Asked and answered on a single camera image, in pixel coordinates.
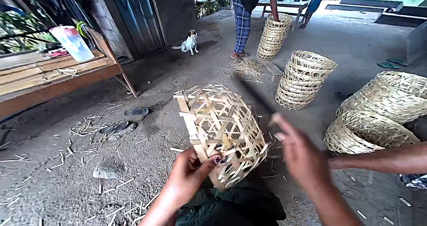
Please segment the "dark green pants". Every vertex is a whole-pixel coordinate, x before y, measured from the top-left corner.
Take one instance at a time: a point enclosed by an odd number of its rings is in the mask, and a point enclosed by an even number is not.
[[[225,192],[210,185],[210,181],[205,182],[181,207],[177,226],[277,226],[277,220],[286,218],[278,197],[262,183],[245,178]]]

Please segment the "blue plaid pants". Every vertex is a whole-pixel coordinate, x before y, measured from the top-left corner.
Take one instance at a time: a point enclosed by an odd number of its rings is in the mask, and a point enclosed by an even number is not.
[[[236,47],[234,51],[241,54],[251,31],[251,13],[245,10],[240,0],[233,0],[234,19],[236,20]]]

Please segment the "woven bamboo basket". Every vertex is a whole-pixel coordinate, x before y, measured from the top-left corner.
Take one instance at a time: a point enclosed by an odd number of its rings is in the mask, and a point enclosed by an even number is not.
[[[276,92],[277,103],[289,110],[309,104],[337,64],[319,54],[293,51]]]
[[[360,154],[416,144],[420,140],[402,125],[379,114],[349,110],[326,131],[324,143],[336,153]]]
[[[257,58],[261,61],[272,60],[288,36],[288,30],[293,21],[292,16],[279,13],[279,21],[275,21],[272,15],[267,18],[257,50]]]
[[[415,74],[384,71],[338,108],[339,116],[348,110],[366,110],[404,124],[427,114],[427,78]]]
[[[178,91],[174,98],[200,162],[216,151],[225,157],[209,175],[219,190],[242,180],[267,156],[263,133],[240,95],[209,84]]]

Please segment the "plastic container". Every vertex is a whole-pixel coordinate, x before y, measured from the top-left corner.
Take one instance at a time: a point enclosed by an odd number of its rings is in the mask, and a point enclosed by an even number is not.
[[[49,31],[76,61],[86,61],[94,58],[92,51],[83,41],[75,27],[58,26],[49,29]]]

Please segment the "dog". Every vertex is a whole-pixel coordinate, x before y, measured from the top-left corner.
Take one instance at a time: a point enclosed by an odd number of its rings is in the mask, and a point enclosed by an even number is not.
[[[174,46],[172,48],[173,49],[181,49],[181,51],[184,53],[186,53],[190,50],[191,55],[194,55],[194,53],[193,53],[193,48],[194,48],[194,51],[196,53],[198,53],[197,42],[195,41],[195,39],[197,38],[197,35],[198,35],[198,33],[195,30],[190,30],[188,32],[188,38],[184,42],[182,42],[181,47]]]

